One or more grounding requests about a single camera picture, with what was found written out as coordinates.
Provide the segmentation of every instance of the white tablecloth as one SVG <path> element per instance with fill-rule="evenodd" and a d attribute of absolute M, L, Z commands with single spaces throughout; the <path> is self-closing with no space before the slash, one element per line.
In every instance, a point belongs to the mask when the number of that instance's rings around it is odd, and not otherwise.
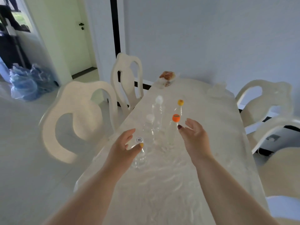
<path fill-rule="evenodd" d="M 201 123 L 217 161 L 268 210 L 234 95 L 226 90 L 219 98 L 211 97 L 207 94 L 209 88 L 209 84 L 192 79 L 177 79 L 163 89 L 154 84 L 79 178 L 77 186 L 102 167 L 111 145 L 123 131 L 136 128 L 133 139 L 141 135 L 146 115 L 151 113 L 157 95 L 162 95 L 166 107 L 163 126 L 170 123 L 178 99 L 183 99 L 179 124 L 184 125 L 187 117 Z M 130 168 L 124 174 L 103 224 L 215 224 L 178 132 L 175 145 L 167 152 L 157 145 L 148 153 L 143 168 Z"/>

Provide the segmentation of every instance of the yellow bottle cap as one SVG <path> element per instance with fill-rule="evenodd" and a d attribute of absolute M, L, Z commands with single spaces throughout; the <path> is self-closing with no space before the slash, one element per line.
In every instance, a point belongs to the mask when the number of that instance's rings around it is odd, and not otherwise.
<path fill-rule="evenodd" d="M 177 103 L 179 106 L 183 106 L 184 104 L 184 101 L 183 100 L 178 100 L 178 103 Z"/>
<path fill-rule="evenodd" d="M 173 117 L 172 117 L 172 120 L 173 120 L 174 122 L 179 122 L 179 121 L 180 121 L 180 115 L 174 114 Z"/>

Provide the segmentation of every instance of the door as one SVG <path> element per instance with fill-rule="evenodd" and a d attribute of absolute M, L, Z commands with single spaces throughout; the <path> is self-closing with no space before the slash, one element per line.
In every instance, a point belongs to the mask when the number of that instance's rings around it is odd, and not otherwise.
<path fill-rule="evenodd" d="M 44 0 L 71 75 L 92 67 L 77 0 Z"/>

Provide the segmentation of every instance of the bottle cap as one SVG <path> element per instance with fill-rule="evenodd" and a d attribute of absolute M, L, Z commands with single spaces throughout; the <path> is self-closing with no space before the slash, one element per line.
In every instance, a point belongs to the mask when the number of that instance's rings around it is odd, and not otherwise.
<path fill-rule="evenodd" d="M 180 121 L 180 115 L 174 114 L 173 117 L 172 117 L 172 120 L 173 120 L 174 122 L 179 122 L 179 121 Z"/>
<path fill-rule="evenodd" d="M 154 115 L 153 114 L 148 114 L 146 116 L 146 120 L 147 120 L 147 123 L 152 124 L 154 122 Z"/>
<path fill-rule="evenodd" d="M 183 100 L 178 100 L 177 104 L 178 104 L 179 106 L 183 106 L 184 101 L 183 101 Z"/>
<path fill-rule="evenodd" d="M 159 105 L 163 104 L 163 97 L 161 95 L 157 96 L 155 99 L 155 102 L 157 102 Z"/>

